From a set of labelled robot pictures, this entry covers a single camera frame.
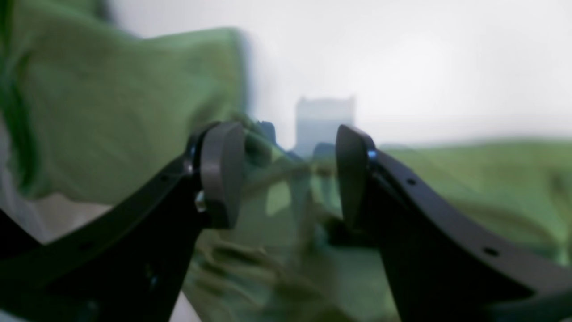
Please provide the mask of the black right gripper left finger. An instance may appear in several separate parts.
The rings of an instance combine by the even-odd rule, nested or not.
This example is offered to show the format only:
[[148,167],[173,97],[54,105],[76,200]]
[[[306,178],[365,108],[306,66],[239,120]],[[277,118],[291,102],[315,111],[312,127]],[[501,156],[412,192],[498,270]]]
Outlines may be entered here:
[[0,305],[29,322],[167,322],[195,242],[239,214],[245,134],[215,122],[139,191],[47,245],[1,214]]

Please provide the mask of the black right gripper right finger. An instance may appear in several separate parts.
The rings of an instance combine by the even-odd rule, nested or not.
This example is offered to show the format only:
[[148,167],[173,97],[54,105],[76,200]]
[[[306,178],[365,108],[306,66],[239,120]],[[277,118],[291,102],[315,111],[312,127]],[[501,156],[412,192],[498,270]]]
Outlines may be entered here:
[[343,220],[377,246],[403,322],[569,322],[571,271],[466,218],[372,138],[339,126]]

